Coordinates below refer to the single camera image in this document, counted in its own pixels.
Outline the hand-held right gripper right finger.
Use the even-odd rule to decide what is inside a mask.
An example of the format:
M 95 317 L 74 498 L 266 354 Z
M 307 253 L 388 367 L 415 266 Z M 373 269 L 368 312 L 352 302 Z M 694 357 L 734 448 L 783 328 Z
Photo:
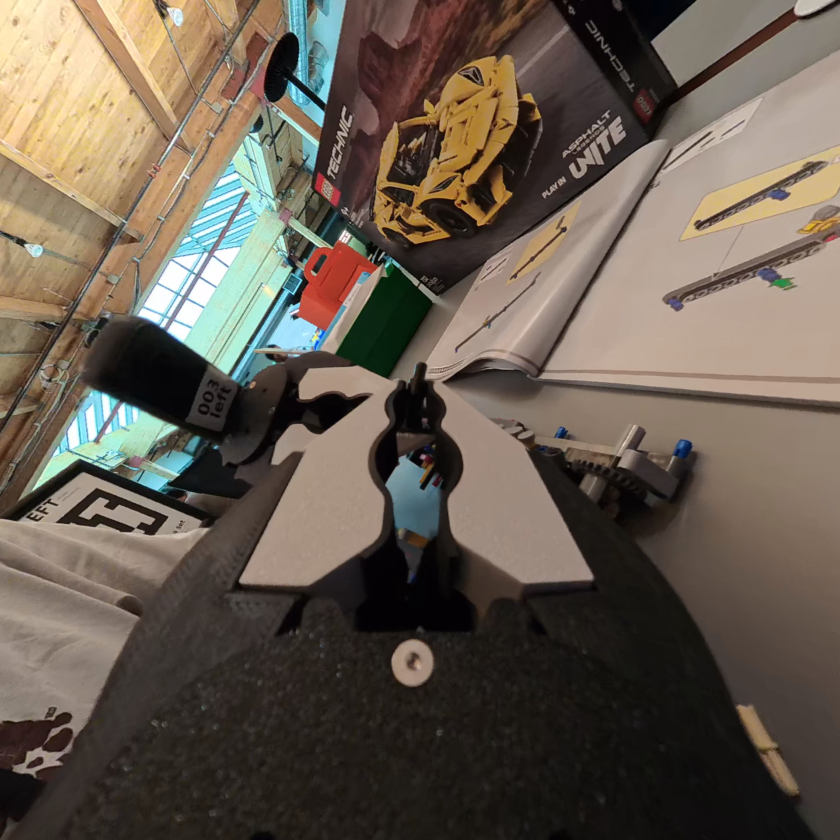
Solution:
M 441 382 L 428 383 L 426 405 L 442 495 L 420 565 L 423 616 L 475 621 L 499 600 L 591 590 L 594 573 L 522 443 Z

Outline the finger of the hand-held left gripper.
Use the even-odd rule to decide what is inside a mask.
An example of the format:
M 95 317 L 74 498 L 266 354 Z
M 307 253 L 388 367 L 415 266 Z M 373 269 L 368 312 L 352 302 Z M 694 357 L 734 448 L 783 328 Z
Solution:
M 270 464 L 280 466 L 291 455 L 302 455 L 310 444 L 310 429 L 306 425 L 290 425 L 275 443 Z
M 311 368 L 297 386 L 297 422 L 305 428 L 330 428 L 369 397 L 390 395 L 395 388 L 395 381 L 363 367 Z

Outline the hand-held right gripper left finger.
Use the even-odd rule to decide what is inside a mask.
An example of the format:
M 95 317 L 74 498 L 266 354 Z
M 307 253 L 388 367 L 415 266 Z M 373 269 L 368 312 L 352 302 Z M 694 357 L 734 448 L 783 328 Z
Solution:
M 375 452 L 394 430 L 396 381 L 311 435 L 238 583 L 245 589 L 363 589 L 362 559 L 392 514 Z

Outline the lego car chassis assembly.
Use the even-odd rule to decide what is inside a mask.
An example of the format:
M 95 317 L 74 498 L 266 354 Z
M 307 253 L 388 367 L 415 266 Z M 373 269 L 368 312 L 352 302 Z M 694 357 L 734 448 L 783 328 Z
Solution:
M 646 435 L 644 427 L 630 424 L 614 444 L 571 440 L 561 447 L 580 490 L 611 518 L 625 508 L 673 501 L 694 467 L 692 441 L 680 438 L 672 449 L 655 453 L 643 448 Z

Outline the yellow car lego box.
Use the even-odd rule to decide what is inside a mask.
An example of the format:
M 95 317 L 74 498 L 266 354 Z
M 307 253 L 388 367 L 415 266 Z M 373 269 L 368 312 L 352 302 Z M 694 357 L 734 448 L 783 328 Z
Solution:
M 345 4 L 313 188 L 433 293 L 648 143 L 642 2 Z

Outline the beige lego pin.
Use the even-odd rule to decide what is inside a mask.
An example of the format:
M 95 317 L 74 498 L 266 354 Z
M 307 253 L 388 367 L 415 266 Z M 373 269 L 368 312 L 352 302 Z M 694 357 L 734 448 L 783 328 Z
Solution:
M 801 789 L 775 741 L 753 705 L 737 704 L 740 722 L 756 749 L 765 769 L 777 786 L 792 800 L 799 799 Z

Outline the green storage box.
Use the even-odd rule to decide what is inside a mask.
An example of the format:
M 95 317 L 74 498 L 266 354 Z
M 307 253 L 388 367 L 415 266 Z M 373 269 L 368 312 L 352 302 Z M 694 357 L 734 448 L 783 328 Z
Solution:
M 401 268 L 388 266 L 336 354 L 388 377 L 432 306 L 432 299 Z

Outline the red tote bag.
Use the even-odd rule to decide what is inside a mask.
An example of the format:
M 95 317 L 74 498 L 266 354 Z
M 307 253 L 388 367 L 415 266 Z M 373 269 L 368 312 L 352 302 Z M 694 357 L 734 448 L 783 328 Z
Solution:
M 357 281 L 376 270 L 363 254 L 345 243 L 317 248 L 303 267 L 307 285 L 301 294 L 299 318 L 327 330 Z

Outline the black framed marker sign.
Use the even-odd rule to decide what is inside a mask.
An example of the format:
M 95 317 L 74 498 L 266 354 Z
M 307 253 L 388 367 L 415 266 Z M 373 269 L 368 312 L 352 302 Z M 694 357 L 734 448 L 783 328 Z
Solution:
M 145 536 L 192 532 L 215 521 L 210 513 L 78 460 L 22 497 L 3 520 L 73 524 Z

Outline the open instruction booklet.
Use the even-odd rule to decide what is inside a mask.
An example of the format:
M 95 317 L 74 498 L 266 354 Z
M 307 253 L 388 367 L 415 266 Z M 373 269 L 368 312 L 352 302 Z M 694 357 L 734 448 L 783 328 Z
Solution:
M 838 406 L 838 68 L 651 143 L 491 257 L 428 377 Z

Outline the person's white printed shirt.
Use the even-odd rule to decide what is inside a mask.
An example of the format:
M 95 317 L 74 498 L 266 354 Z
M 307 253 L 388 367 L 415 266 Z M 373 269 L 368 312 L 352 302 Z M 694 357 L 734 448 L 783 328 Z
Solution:
M 67 761 L 144 608 L 204 533 L 2 520 L 2 838 Z

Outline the black round pedestal stand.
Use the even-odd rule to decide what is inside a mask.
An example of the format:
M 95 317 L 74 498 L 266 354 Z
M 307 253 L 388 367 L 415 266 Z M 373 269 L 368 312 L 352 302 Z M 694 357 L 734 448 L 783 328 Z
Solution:
M 302 137 L 319 144 L 320 125 L 291 97 L 291 93 L 296 92 L 304 102 L 321 112 L 326 108 L 319 96 L 298 78 L 299 58 L 298 37 L 291 32 L 285 33 L 274 45 L 266 47 L 250 68 L 250 81 L 246 82 L 245 89 L 257 96 L 260 113 L 268 118 L 269 125 L 273 125 L 273 119 L 282 119 Z

